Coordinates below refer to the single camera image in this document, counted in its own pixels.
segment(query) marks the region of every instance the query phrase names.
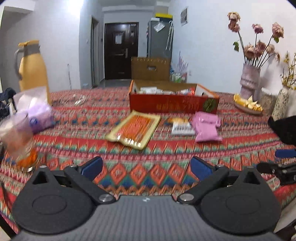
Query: cardboard box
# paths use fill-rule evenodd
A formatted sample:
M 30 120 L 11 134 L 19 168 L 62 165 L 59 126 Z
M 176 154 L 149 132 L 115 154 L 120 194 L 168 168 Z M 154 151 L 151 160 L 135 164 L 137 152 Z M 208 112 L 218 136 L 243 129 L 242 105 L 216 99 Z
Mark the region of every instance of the cardboard box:
M 138 58 L 131 60 L 131 76 L 134 80 L 170 81 L 170 59 Z
M 180 91 L 194 88 L 195 95 L 139 94 L 141 87 L 156 86 L 164 91 Z M 129 90 L 130 107 L 142 113 L 195 113 L 204 111 L 215 114 L 220 97 L 199 84 L 167 81 L 132 80 Z

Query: red patterned blanket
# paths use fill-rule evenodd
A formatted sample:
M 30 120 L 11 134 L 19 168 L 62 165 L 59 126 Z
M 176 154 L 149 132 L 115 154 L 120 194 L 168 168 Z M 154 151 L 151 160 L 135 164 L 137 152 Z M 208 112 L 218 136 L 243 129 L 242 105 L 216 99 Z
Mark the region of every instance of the red patterned blanket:
M 87 101 L 75 106 L 75 101 L 81 95 L 85 95 Z M 242 113 L 233 106 L 232 95 L 219 95 L 218 115 L 222 119 L 219 135 L 223 137 L 222 142 L 195 143 L 194 137 L 172 136 L 166 120 L 172 116 L 192 116 L 186 114 L 162 115 L 160 124 L 143 151 L 108 142 L 104 140 L 105 134 L 119 124 L 130 110 L 127 88 L 106 88 L 53 93 L 57 125 L 36 135 L 36 145 L 52 170 L 63 169 L 72 163 L 80 165 L 94 156 L 101 156 L 104 168 L 94 181 L 116 196 L 179 195 L 198 181 L 188 165 L 192 156 L 236 170 L 260 161 L 294 161 L 275 159 L 276 149 L 292 147 L 281 143 L 267 125 L 267 116 Z M 282 207 L 295 197 L 296 185 L 280 187 L 279 180 L 274 176 L 263 177 Z M 16 176 L 9 169 L 0 169 L 0 180 L 4 182 L 11 202 L 28 178 Z M 1 214 L 17 230 L 3 202 L 3 195 L 0 196 Z

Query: dark brown door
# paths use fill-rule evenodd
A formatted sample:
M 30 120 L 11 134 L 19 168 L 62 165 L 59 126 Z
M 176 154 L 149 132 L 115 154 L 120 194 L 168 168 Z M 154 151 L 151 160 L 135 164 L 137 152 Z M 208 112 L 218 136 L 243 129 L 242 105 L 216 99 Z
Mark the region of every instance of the dark brown door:
M 105 79 L 131 79 L 131 58 L 138 56 L 139 23 L 105 24 Z

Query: doorway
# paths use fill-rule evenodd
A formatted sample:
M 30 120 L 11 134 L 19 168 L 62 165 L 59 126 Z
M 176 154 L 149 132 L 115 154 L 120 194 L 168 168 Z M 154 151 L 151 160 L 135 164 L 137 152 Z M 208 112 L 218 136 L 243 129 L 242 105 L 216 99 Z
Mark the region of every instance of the doorway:
M 99 33 L 100 23 L 95 18 L 91 18 L 91 83 L 92 86 L 100 84 L 100 64 L 99 64 Z
M 131 79 L 131 58 L 138 56 L 139 23 L 105 24 L 105 79 Z

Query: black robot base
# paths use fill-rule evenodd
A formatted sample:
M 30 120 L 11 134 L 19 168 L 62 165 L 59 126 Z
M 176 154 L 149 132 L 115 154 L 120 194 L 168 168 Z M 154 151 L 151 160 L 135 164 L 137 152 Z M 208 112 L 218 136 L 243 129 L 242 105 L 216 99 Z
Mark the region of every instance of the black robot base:
M 200 183 L 177 201 L 171 196 L 116 201 L 92 183 L 102 162 L 96 157 L 81 167 L 35 171 L 12 209 L 21 229 L 13 240 L 280 240 L 272 233 L 280 204 L 255 168 L 233 172 L 193 157 L 191 169 L 200 173 Z

